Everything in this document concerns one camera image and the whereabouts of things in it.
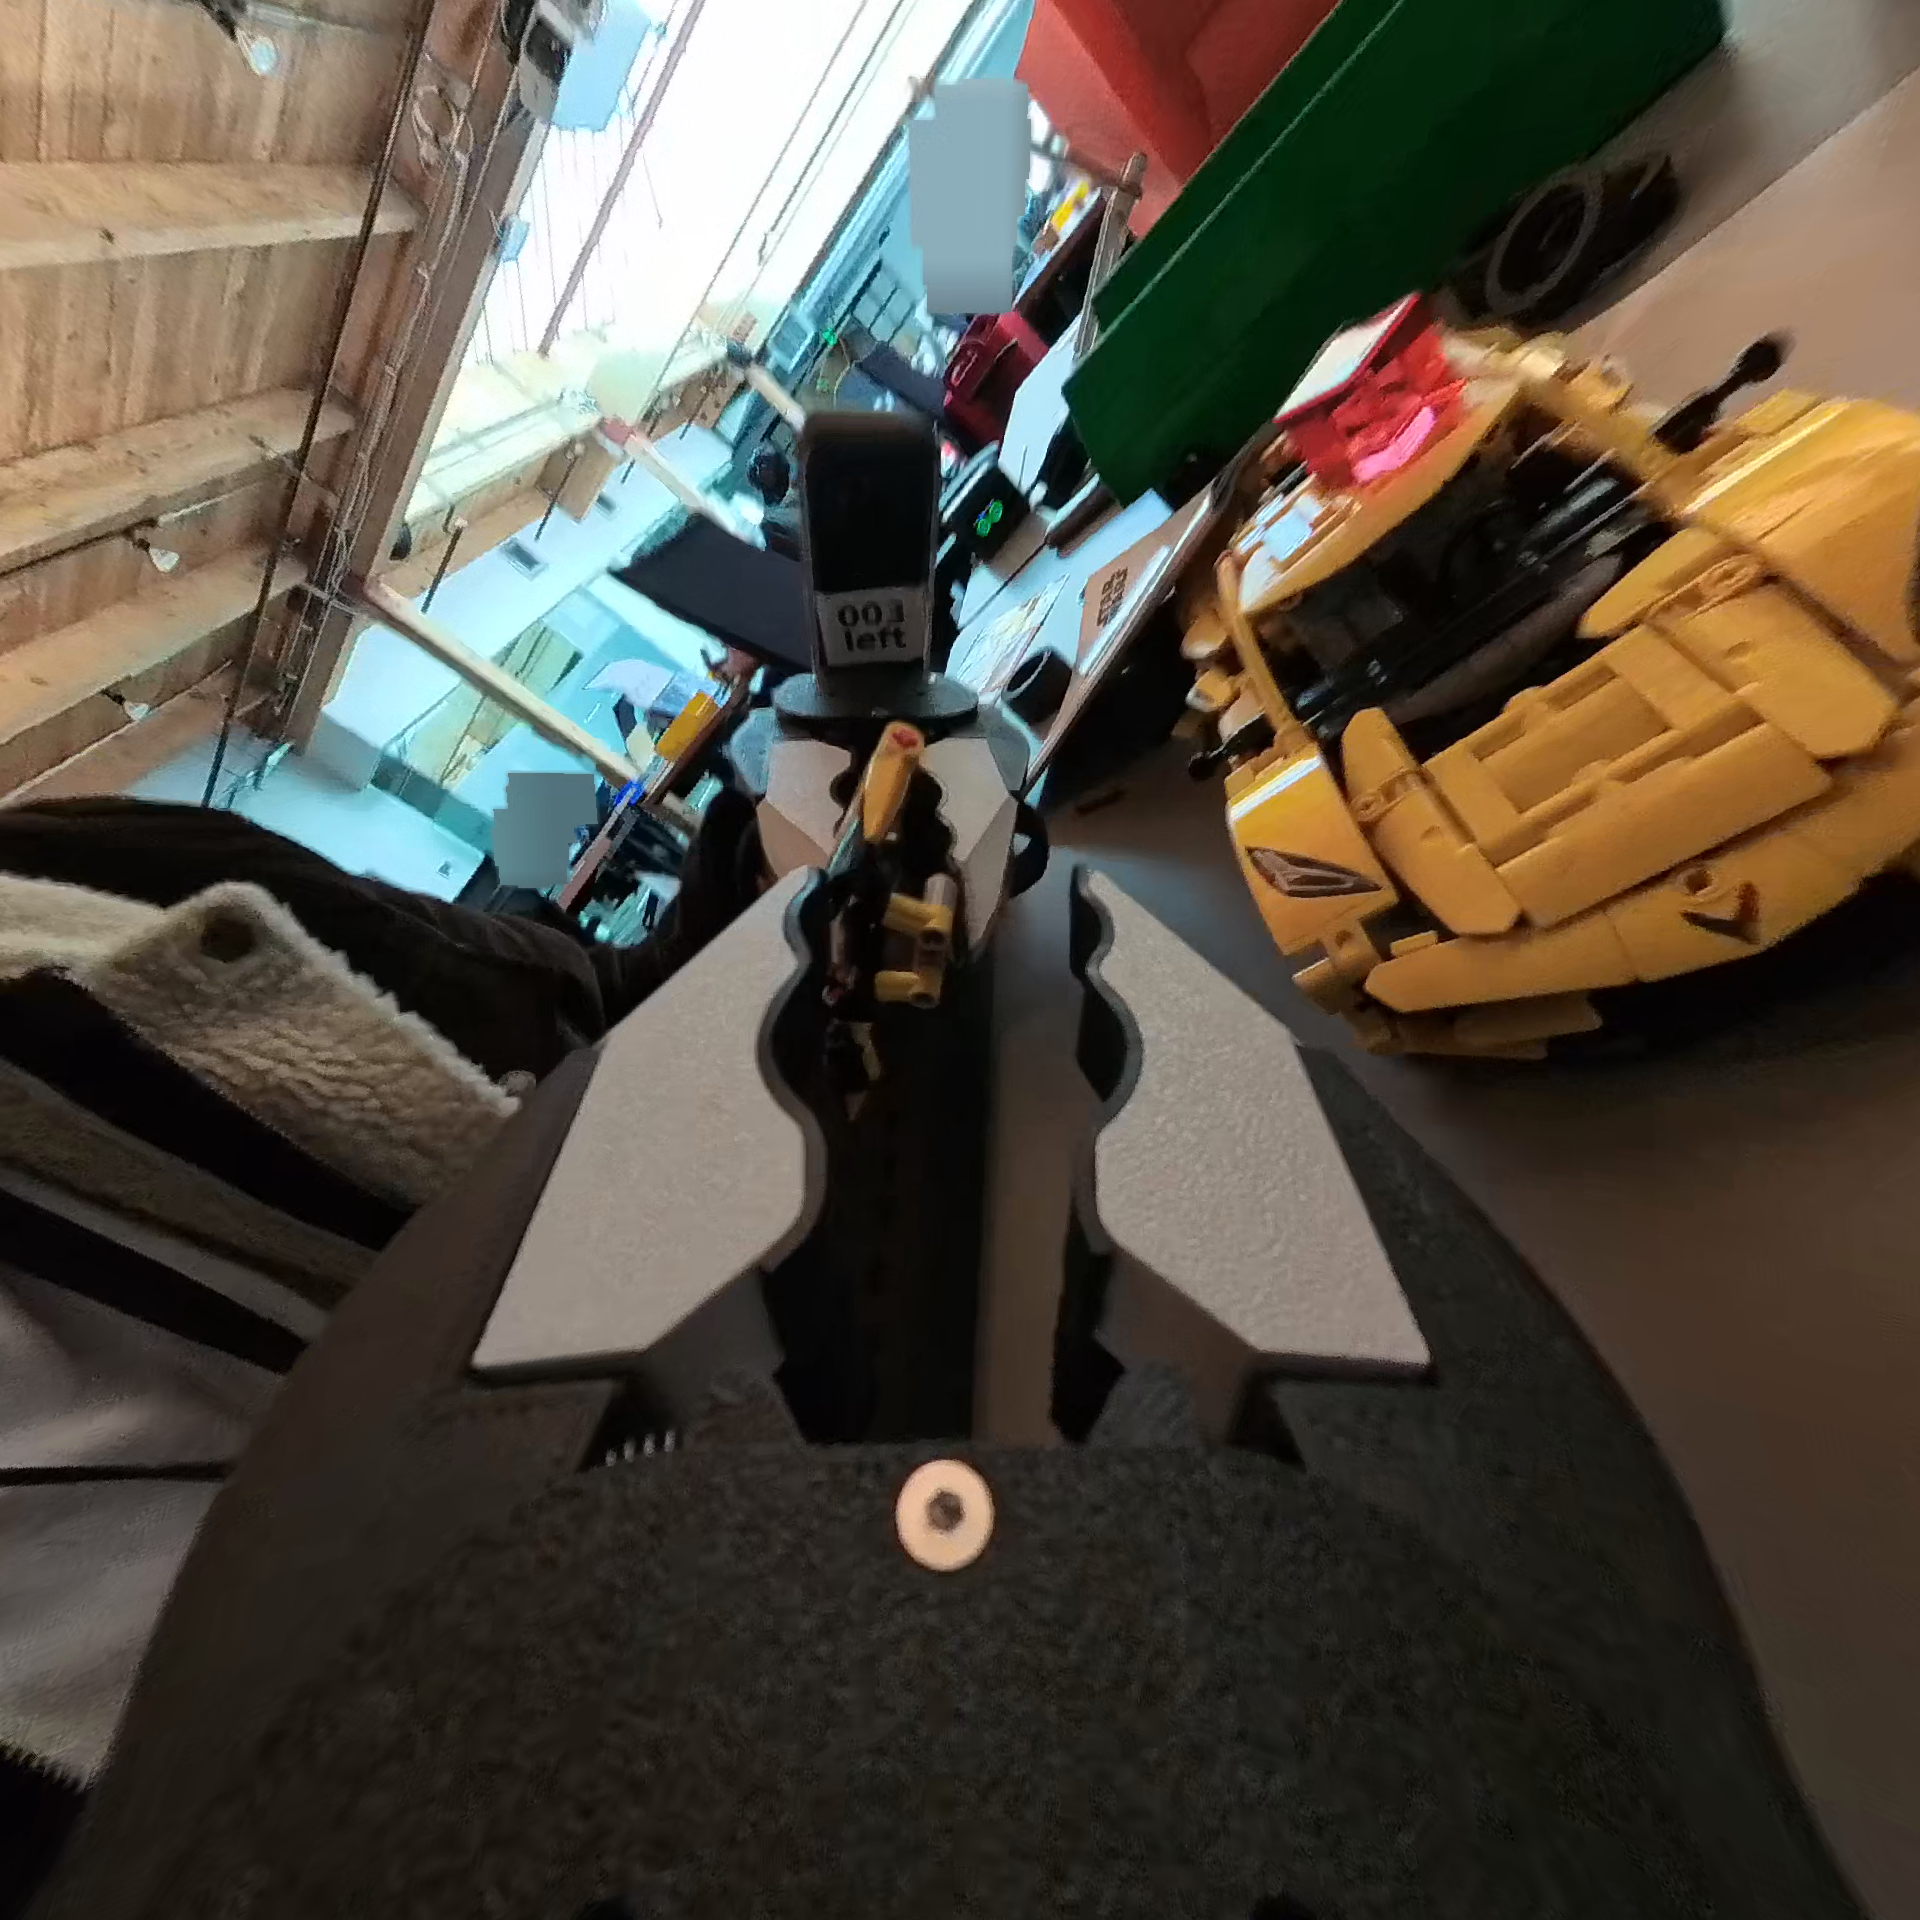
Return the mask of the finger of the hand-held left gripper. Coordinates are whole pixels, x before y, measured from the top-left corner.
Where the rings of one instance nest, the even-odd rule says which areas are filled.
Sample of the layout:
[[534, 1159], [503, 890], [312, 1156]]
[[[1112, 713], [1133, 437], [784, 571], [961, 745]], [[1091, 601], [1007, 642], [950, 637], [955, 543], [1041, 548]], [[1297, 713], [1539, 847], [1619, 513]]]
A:
[[935, 861], [921, 895], [948, 911], [952, 956], [981, 956], [1009, 897], [1016, 864], [1016, 796], [990, 745], [931, 745]]
[[843, 836], [853, 755], [811, 736], [779, 736], [756, 808], [759, 850], [768, 880], [825, 872]]

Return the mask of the yellow brick sports car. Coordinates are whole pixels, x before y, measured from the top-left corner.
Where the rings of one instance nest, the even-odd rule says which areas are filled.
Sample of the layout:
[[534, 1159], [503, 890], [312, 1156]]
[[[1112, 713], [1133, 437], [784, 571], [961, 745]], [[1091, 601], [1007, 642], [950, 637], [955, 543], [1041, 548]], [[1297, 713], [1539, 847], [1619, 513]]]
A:
[[1294, 985], [1374, 1053], [1542, 1059], [1915, 880], [1915, 412], [1660, 410], [1439, 323], [1456, 425], [1368, 487], [1277, 431], [1183, 591], [1188, 706]]

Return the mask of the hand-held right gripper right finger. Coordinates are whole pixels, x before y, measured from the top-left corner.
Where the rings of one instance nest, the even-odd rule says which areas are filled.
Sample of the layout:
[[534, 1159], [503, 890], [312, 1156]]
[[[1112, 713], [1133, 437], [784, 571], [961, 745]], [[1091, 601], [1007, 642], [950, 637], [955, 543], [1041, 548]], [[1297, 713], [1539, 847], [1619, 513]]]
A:
[[1423, 1383], [1429, 1340], [1284, 1025], [1095, 868], [1071, 873], [1073, 1149], [1059, 1433], [1124, 1377], [1173, 1379], [1199, 1439], [1263, 1426], [1272, 1383]]

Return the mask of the red translucent cube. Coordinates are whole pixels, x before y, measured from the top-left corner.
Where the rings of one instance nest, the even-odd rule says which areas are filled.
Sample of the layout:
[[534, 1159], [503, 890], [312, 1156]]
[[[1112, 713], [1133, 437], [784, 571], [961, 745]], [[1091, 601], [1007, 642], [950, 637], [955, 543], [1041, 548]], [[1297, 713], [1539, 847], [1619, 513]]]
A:
[[1272, 425], [1310, 477], [1363, 489], [1451, 431], [1464, 386], [1429, 295], [1405, 295], [1331, 333]]

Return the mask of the small black display device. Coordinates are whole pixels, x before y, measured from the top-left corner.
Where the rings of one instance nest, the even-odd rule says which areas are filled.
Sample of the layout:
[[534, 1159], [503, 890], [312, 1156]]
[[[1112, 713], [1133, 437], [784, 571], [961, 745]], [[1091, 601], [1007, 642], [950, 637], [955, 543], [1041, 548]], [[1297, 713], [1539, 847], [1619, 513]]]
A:
[[939, 507], [942, 546], [965, 562], [983, 562], [1029, 522], [1019, 483], [1000, 467], [1000, 445], [992, 442], [967, 458], [945, 481]]

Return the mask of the silver instruction booklet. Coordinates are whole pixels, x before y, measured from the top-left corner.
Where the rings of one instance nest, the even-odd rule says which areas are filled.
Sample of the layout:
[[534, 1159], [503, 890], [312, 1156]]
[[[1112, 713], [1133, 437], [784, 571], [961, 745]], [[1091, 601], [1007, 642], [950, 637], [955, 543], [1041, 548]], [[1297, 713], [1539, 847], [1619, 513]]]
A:
[[1228, 530], [1232, 507], [1233, 483], [1217, 476], [1156, 530], [1095, 560], [1078, 585], [1063, 585], [1059, 605], [1039, 628], [1039, 659], [1061, 660], [1068, 681], [1049, 713], [1025, 723], [1032, 738], [1025, 799], [1038, 794], [1073, 727], [1091, 719], [1096, 692], [1118, 677], [1153, 620], [1176, 601], [1199, 560], [1211, 559], [1214, 540]]

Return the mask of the yellow black brick subassembly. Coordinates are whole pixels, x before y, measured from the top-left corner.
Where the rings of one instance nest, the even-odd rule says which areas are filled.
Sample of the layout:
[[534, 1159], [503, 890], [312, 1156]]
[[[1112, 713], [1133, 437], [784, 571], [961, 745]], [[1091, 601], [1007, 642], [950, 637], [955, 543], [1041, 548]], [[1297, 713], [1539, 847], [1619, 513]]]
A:
[[878, 1020], [935, 1010], [952, 960], [958, 879], [944, 850], [926, 733], [891, 719], [857, 771], [823, 872], [823, 1067], [855, 1121], [883, 1079]]

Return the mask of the dark red bag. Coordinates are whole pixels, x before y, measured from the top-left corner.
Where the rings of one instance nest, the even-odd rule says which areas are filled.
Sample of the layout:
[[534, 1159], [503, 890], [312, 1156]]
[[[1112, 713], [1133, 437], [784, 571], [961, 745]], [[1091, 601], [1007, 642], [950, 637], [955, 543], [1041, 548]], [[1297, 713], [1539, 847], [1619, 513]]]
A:
[[1025, 373], [1025, 328], [1015, 312], [975, 316], [952, 343], [942, 376], [942, 432], [968, 458], [999, 444]]

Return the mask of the white paper sheets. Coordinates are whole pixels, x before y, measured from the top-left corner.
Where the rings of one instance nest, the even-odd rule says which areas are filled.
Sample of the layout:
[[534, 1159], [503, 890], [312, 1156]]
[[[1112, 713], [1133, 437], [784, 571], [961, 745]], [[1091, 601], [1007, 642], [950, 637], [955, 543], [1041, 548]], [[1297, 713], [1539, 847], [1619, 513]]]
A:
[[1076, 362], [1076, 328], [1068, 328], [1019, 386], [999, 437], [999, 472], [1047, 513], [1063, 511], [1092, 473], [1064, 395]]

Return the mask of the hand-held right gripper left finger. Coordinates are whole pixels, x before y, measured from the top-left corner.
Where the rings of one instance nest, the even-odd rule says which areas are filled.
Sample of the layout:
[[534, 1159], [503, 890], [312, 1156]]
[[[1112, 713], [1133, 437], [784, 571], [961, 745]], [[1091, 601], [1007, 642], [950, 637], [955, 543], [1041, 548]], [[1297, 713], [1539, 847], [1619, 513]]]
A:
[[815, 1247], [829, 1145], [823, 873], [782, 875], [597, 1049], [468, 1359], [483, 1387], [615, 1386], [689, 1432], [735, 1377], [811, 1442], [861, 1432], [857, 1309]]

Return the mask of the red plastic bin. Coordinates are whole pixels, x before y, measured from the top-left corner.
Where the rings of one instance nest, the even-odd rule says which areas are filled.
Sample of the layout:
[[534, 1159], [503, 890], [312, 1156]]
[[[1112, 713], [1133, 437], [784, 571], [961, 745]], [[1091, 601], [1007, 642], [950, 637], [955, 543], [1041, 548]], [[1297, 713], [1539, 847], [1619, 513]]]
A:
[[1035, 3], [1016, 79], [1071, 153], [1144, 155], [1143, 233], [1334, 11], [1332, 3]]

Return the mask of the green plastic bin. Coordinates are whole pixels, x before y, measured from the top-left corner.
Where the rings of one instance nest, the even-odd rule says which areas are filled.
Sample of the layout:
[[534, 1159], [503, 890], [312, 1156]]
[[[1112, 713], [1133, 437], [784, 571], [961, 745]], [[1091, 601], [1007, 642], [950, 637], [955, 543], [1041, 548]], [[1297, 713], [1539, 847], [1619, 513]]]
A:
[[1332, 333], [1437, 289], [1723, 35], [1713, 3], [1337, 4], [1100, 289], [1063, 384], [1095, 476], [1129, 505], [1233, 456]]

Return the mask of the person's fleece jacket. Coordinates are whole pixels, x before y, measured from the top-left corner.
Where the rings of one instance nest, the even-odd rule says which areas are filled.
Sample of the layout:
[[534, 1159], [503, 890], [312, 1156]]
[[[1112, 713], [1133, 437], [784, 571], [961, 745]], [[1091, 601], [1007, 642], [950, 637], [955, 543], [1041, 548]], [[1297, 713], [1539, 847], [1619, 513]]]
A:
[[77, 1801], [276, 1383], [608, 1029], [553, 925], [196, 808], [5, 809], [5, 1788]]

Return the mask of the black office chair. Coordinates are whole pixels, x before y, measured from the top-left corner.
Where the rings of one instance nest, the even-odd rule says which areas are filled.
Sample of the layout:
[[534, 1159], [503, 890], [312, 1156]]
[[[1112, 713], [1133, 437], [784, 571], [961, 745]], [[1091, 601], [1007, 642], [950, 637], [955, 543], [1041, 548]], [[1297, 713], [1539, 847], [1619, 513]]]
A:
[[811, 669], [803, 562], [704, 517], [636, 548], [609, 580], [712, 640], [787, 675]]

